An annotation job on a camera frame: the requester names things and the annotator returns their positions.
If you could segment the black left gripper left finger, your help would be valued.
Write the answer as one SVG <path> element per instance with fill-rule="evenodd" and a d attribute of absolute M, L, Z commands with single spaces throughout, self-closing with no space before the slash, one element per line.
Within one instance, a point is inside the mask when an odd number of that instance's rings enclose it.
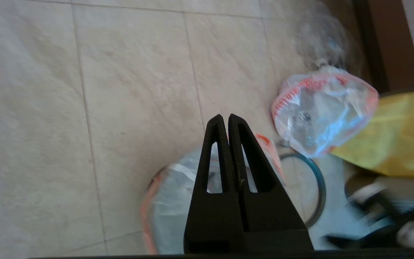
<path fill-rule="evenodd" d="M 220 163 L 221 193 L 207 191 L 214 143 Z M 184 232 L 185 254 L 238 254 L 244 251 L 243 222 L 233 176 L 225 123 L 218 114 L 206 126 Z"/>

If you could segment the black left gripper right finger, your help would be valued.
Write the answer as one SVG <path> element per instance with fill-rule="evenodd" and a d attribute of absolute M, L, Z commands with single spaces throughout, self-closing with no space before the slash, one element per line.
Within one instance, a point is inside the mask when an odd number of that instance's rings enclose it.
<path fill-rule="evenodd" d="M 231 114 L 228 132 L 248 251 L 312 251 L 309 231 L 248 123 Z"/>

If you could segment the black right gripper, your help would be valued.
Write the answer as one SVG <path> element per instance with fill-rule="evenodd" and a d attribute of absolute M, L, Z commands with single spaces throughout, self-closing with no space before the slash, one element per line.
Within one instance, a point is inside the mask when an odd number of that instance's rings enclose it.
<path fill-rule="evenodd" d="M 354 191 L 350 203 L 381 227 L 355 238 L 326 235 L 324 240 L 339 249 L 414 248 L 414 202 L 396 201 L 378 182 Z"/>

